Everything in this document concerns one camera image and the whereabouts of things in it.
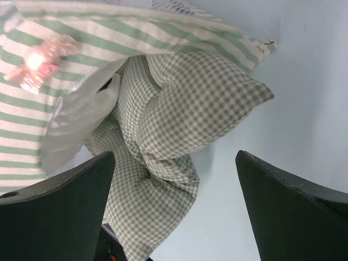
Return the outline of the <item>striped green white pet tent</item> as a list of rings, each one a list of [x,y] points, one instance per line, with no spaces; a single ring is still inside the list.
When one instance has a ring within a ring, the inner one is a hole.
[[[30,47],[60,35],[77,53],[38,94],[5,79]],[[276,46],[182,1],[2,1],[1,193],[46,178],[38,152],[59,99],[102,67],[139,54],[212,51],[251,71]]]

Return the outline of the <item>green checked cushion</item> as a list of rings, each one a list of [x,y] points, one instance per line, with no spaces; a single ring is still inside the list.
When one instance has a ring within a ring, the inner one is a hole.
[[[237,64],[203,52],[138,55],[119,69],[117,105],[93,131],[94,155],[116,160],[105,218],[128,260],[146,260],[194,204],[190,157],[226,135],[272,91]]]

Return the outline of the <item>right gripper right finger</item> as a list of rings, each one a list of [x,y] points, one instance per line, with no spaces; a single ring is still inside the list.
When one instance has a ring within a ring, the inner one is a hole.
[[[239,151],[235,163],[261,260],[347,260],[347,194]]]

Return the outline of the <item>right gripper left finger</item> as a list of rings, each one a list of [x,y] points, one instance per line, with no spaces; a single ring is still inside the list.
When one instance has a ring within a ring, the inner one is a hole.
[[[1,260],[93,260],[114,169],[103,152],[1,195]]]

